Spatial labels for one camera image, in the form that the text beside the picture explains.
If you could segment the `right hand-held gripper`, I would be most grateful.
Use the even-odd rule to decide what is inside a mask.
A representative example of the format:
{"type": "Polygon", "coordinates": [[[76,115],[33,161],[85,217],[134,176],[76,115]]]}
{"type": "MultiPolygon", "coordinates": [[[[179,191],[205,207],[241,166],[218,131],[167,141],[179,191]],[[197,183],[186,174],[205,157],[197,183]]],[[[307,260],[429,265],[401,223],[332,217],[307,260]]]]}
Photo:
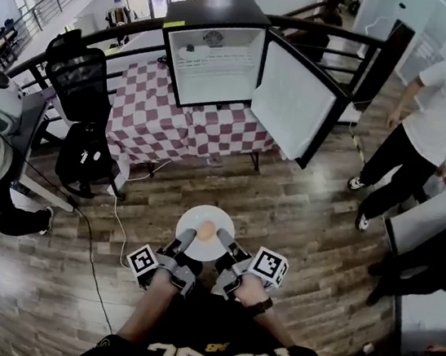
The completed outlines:
{"type": "Polygon", "coordinates": [[[261,247],[253,256],[243,250],[225,229],[218,229],[217,237],[226,251],[215,262],[219,276],[214,287],[218,294],[226,300],[233,299],[241,279],[247,274],[260,278],[265,289],[281,286],[289,270],[286,257],[265,247],[261,247]]]}

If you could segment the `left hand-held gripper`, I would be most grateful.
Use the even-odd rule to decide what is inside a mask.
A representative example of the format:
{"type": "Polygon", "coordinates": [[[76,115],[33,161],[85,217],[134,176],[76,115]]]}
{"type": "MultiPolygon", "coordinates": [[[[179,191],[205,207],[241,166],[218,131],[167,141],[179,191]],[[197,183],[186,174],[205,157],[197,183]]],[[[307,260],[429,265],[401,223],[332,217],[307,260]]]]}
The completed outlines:
{"type": "Polygon", "coordinates": [[[179,290],[182,297],[188,297],[197,281],[197,274],[202,266],[188,260],[184,254],[197,234],[195,229],[186,229],[177,236],[173,242],[156,252],[145,244],[126,256],[128,266],[137,280],[139,286],[148,289],[152,277],[158,269],[167,270],[170,282],[179,290]]]}

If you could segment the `person's right hand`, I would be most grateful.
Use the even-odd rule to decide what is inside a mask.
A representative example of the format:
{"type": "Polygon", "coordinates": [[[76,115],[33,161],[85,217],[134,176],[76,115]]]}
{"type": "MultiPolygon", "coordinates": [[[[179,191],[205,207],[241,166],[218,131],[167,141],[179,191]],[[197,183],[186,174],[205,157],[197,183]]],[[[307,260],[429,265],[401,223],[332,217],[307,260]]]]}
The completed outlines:
{"type": "Polygon", "coordinates": [[[257,275],[252,274],[242,276],[241,284],[234,291],[234,295],[244,307],[264,303],[269,298],[262,280],[257,275]]]}

